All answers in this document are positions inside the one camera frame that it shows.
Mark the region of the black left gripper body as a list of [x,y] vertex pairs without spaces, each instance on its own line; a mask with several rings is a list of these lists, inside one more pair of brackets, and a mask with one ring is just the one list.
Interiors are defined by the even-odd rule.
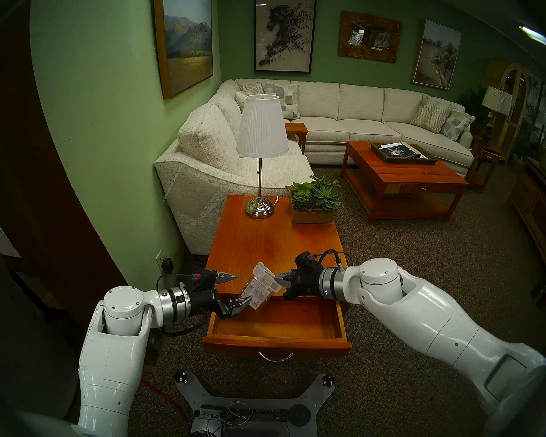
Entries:
[[201,269],[190,275],[192,283],[189,285],[190,311],[189,316],[196,316],[202,312],[213,312],[218,316],[225,316],[225,304],[219,298],[214,283],[215,270]]

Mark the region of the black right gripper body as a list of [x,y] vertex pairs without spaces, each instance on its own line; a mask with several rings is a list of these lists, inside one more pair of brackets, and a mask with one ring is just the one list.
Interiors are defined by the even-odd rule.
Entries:
[[292,301],[297,297],[316,296],[323,297],[320,291],[320,275],[324,266],[316,261],[316,255],[310,252],[302,252],[295,258],[296,268],[294,272],[294,281],[292,288],[286,288],[283,297],[287,301]]

